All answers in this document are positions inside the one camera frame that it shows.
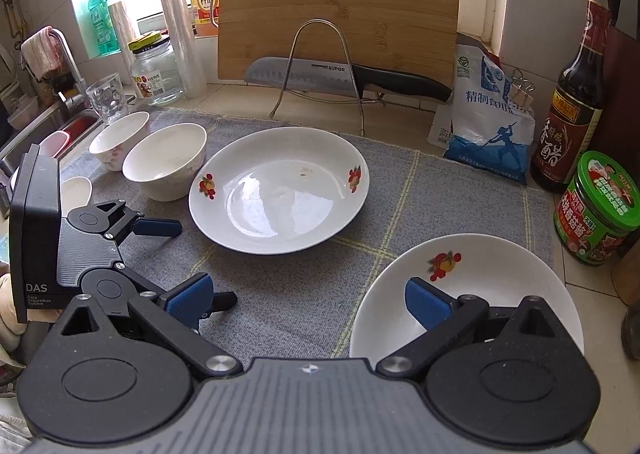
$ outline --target gray placemat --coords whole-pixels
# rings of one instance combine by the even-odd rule
[[[209,132],[207,158],[247,134],[290,125],[179,108],[151,115],[152,130],[183,122],[202,125]],[[184,231],[176,239],[130,236],[120,247],[124,260],[165,289],[206,271],[217,291],[235,291],[236,307],[201,321],[200,331],[245,364],[263,356],[346,356],[353,319],[369,286],[397,256],[434,237],[497,235],[553,266],[542,191],[420,151],[343,137],[369,165],[367,201],[340,234],[288,255],[247,255],[212,243],[191,220],[187,198],[152,201],[88,152],[66,166],[61,177],[89,177],[94,202],[122,198],[148,217],[182,222]]]

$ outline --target blue figure silhouette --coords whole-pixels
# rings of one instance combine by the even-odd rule
[[[489,145],[490,143],[497,143],[498,141],[504,142],[503,147],[500,150],[498,150],[498,160],[500,164],[502,164],[502,158],[504,157],[505,154],[511,154],[515,162],[518,164],[518,168],[521,169],[522,165],[520,164],[520,156],[518,155],[518,150],[516,149],[516,146],[514,145],[513,141],[511,141],[511,136],[513,136],[513,126],[516,125],[516,123],[517,121],[514,121],[508,127],[500,127],[500,129],[498,129],[497,134],[484,145]]]

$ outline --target white ceramic plate with fruit pattern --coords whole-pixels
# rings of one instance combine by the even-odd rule
[[[338,135],[306,127],[255,132],[220,150],[191,185],[191,217],[212,241],[275,255],[322,243],[358,214],[369,168]]]
[[[431,239],[402,254],[367,291],[353,324],[350,356],[372,367],[424,333],[404,305],[404,285],[420,277],[452,297],[478,295],[491,306],[517,306],[543,297],[584,352],[580,317],[562,281],[525,248],[492,235],[458,233]]]

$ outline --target stainless steel sink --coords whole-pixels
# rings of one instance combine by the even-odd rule
[[[66,147],[64,153],[69,152],[86,134],[95,129],[102,121],[97,113],[91,109],[85,109],[75,116],[69,116],[68,109],[63,102],[57,101],[54,103],[0,150],[0,169],[2,172],[4,172],[7,177],[11,177],[15,169],[20,166],[22,155],[29,150],[31,144],[39,144],[44,138],[56,130],[67,129],[70,125],[77,123],[79,117],[90,118],[87,120],[89,127],[83,130],[81,134],[74,134],[72,136],[73,139]]]

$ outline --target jar lid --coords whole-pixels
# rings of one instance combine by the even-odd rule
[[[640,192],[617,161],[602,152],[585,152],[578,161],[577,180],[611,226],[625,231],[640,227]]]
[[[142,37],[129,42],[129,50],[137,55],[149,49],[157,48],[169,40],[169,35],[159,31],[149,31]]]

